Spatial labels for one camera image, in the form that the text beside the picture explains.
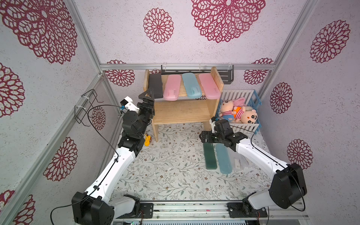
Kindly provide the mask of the dark green pencil case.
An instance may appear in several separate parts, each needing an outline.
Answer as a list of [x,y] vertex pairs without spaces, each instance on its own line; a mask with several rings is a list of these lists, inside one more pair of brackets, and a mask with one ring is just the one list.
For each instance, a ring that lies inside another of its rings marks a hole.
[[217,161],[215,151],[211,143],[203,143],[205,166],[207,170],[216,170]]

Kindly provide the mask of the teal pencil case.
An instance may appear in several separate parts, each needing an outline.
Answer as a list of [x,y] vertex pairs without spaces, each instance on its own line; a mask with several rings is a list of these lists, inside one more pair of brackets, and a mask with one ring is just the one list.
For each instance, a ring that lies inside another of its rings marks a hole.
[[231,174],[233,168],[231,165],[227,147],[221,143],[218,143],[216,144],[215,149],[220,172],[222,174]]

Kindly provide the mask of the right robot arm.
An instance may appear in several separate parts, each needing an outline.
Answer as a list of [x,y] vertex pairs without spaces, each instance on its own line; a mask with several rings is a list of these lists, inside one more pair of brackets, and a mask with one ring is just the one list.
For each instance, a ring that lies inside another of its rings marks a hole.
[[262,169],[271,179],[269,189],[255,192],[242,200],[242,210],[250,214],[270,206],[288,209],[307,194],[303,169],[296,163],[289,164],[253,144],[250,137],[234,132],[227,120],[211,122],[210,131],[199,135],[202,143],[220,143],[241,154]]

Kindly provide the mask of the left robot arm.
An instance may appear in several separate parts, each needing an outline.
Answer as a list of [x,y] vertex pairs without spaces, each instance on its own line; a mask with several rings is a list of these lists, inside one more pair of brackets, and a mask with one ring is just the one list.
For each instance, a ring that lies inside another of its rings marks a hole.
[[128,166],[136,159],[145,143],[145,133],[155,115],[154,89],[139,95],[133,104],[130,97],[122,100],[126,112],[122,117],[122,135],[112,160],[96,180],[72,198],[74,221],[80,225],[110,225],[123,215],[137,216],[140,203],[136,197],[123,196],[111,200],[112,192]]

